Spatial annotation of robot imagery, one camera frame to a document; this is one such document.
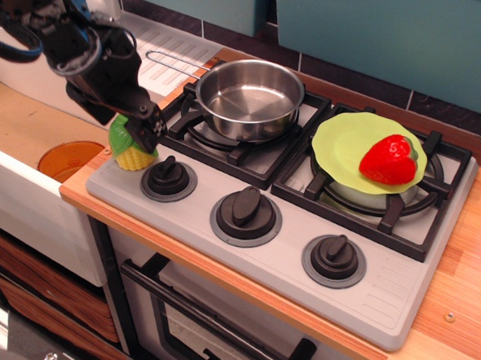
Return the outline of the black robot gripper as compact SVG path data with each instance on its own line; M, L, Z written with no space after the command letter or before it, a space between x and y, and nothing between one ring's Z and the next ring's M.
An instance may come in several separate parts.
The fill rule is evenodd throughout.
M130 32L117 26L90 29L96 49L88 64L67 76L66 93L102 125L116 114L128 118L125 129L144 152L152 154L165 133L159 107L138 83L142 60Z

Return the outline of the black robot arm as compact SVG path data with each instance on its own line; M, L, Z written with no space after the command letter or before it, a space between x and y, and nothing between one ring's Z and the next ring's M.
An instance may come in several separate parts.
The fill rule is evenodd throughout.
M0 41L0 58L30 63L46 57L67 82L69 98L102 125L115 114L142 151L152 153L167 131L161 110L139 85L134 36L97 20L86 0L0 0L0 28L21 43Z

